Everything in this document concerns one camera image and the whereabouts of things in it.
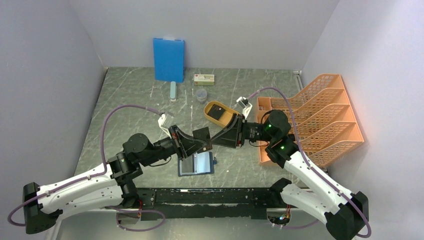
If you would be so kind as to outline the dark blue card holder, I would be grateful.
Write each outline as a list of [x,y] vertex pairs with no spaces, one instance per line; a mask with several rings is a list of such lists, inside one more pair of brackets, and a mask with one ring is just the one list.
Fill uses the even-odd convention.
[[192,155],[194,160],[194,174],[191,175],[179,175],[178,176],[197,176],[197,175],[208,175],[215,173],[215,165],[218,163],[216,157],[211,151],[195,153]]

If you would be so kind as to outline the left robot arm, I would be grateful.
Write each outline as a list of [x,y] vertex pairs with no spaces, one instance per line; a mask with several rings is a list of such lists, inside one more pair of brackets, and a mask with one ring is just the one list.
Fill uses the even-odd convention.
[[142,167],[149,167],[172,155],[185,159],[210,147],[208,127],[184,133],[176,125],[170,135],[151,143],[143,133],[133,134],[123,150],[109,158],[106,164],[67,180],[38,185],[28,183],[23,188],[25,232],[41,233],[53,227],[57,220],[108,206],[132,208],[140,200],[134,179],[142,175]]

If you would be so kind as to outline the black VIP card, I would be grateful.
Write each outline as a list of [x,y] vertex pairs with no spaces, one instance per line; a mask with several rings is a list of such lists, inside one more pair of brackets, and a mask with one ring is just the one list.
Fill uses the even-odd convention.
[[192,135],[195,139],[205,141],[207,145],[211,143],[211,134],[208,126],[193,130]]
[[193,156],[181,158],[178,160],[178,174],[180,176],[192,175],[195,173]]

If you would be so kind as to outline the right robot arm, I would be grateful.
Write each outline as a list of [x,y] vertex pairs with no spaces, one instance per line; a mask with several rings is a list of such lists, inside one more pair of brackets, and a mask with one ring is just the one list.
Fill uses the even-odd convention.
[[271,110],[267,115],[263,123],[256,123],[246,121],[243,115],[233,114],[228,125],[212,137],[212,144],[237,148],[246,140],[267,142],[268,158],[310,189],[305,191],[282,179],[275,183],[277,189],[270,193],[270,202],[275,207],[284,204],[297,207],[323,223],[336,240],[370,237],[367,196],[343,187],[306,156],[300,142],[289,135],[292,126],[283,111]]

